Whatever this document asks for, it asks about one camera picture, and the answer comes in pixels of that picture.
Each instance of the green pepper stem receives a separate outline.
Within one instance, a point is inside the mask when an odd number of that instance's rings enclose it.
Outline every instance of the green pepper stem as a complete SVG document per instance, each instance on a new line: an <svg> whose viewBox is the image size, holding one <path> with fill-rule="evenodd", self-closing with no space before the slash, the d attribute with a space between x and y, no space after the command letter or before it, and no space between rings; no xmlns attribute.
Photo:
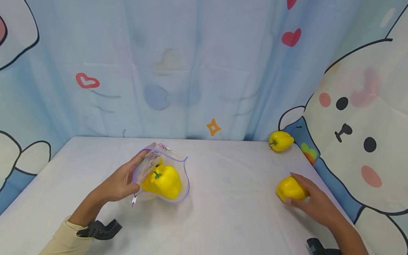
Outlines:
<svg viewBox="0 0 408 255"><path fill-rule="evenodd" d="M156 171L153 171L153 173L156 175L156 176L154 177L155 179L159 179L160 176L162 176L161 173L157 173Z"/></svg>

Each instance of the beige sleeve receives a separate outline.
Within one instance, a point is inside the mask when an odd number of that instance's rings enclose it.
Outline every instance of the beige sleeve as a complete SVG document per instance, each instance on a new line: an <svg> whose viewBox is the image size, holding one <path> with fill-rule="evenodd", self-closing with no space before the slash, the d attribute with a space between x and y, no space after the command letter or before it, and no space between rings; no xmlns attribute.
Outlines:
<svg viewBox="0 0 408 255"><path fill-rule="evenodd" d="M55 232L52 239L40 252L40 255L51 254L72 254L82 255L87 252L93 238L78 237L76 233L79 230L85 229L82 226L74 225L68 222L70 216L64 219L59 229Z"/></svg>

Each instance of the person's left hand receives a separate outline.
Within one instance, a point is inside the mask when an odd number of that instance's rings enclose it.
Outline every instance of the person's left hand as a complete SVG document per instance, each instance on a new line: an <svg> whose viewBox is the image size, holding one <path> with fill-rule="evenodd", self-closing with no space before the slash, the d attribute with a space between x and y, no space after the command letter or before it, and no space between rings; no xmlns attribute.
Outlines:
<svg viewBox="0 0 408 255"><path fill-rule="evenodd" d="M142 162L149 152L150 150L142 150L101 183L94 190L100 199L105 203L115 202L137 193L140 187L137 183L132 183L133 170L135 170L136 166Z"/></svg>

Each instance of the orange star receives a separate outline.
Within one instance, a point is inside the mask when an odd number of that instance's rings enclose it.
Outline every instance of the orange star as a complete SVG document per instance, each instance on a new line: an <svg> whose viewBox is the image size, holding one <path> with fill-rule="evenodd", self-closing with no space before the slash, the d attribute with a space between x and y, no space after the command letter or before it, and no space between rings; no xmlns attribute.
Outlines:
<svg viewBox="0 0 408 255"><path fill-rule="evenodd" d="M211 136L214 136L215 133L221 130L221 128L215 122L215 119L212 119L211 122L207 124L207 127L210 130Z"/></svg>

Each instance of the pink cheek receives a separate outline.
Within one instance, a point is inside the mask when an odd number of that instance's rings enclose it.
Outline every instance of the pink cheek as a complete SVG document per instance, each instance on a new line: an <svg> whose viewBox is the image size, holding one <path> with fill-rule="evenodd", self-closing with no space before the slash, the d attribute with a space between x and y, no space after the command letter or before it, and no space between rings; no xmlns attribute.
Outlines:
<svg viewBox="0 0 408 255"><path fill-rule="evenodd" d="M323 107L329 107L331 103L331 98L328 93L324 92L319 95L319 101Z"/></svg>
<svg viewBox="0 0 408 255"><path fill-rule="evenodd" d="M3 19L0 16L0 42L3 41L6 36L6 25L3 22Z"/></svg>
<svg viewBox="0 0 408 255"><path fill-rule="evenodd" d="M361 175L366 183L374 188L379 188L382 185L380 176L369 166L361 168Z"/></svg>

